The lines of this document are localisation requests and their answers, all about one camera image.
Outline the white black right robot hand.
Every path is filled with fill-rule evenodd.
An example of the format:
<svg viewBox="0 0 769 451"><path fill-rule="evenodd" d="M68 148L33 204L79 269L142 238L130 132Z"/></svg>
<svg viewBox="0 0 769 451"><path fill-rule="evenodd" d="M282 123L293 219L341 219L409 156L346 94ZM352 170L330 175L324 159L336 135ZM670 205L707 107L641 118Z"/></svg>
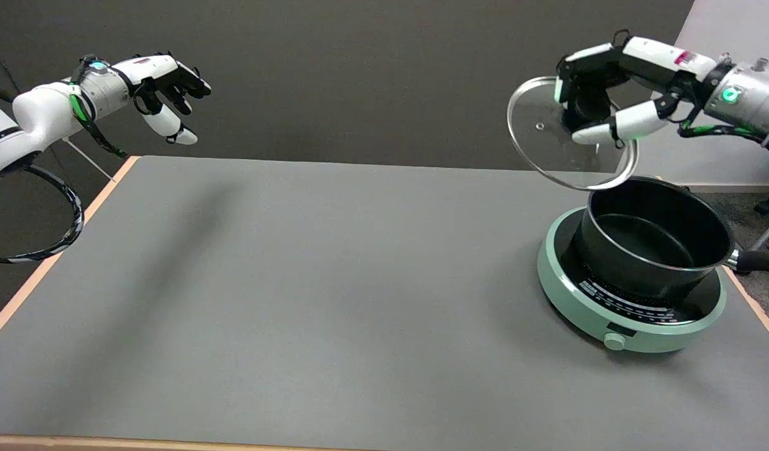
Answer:
<svg viewBox="0 0 769 451"><path fill-rule="evenodd" d="M619 148L667 126L683 101L704 108L723 75L705 55L632 34L567 55L556 70L554 100L573 142ZM609 89L629 81L657 98L615 109Z"/></svg>

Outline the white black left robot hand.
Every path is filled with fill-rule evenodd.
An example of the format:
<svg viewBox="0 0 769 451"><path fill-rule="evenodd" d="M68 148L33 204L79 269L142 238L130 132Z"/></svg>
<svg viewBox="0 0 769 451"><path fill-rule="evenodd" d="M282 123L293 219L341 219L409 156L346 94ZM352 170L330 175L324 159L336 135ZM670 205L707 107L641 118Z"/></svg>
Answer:
<svg viewBox="0 0 769 451"><path fill-rule="evenodd" d="M170 53L156 53L111 65L123 79L136 110L153 132L172 145L194 145L198 137L181 120L192 114L187 98L203 99L211 85L196 68L176 60Z"/></svg>

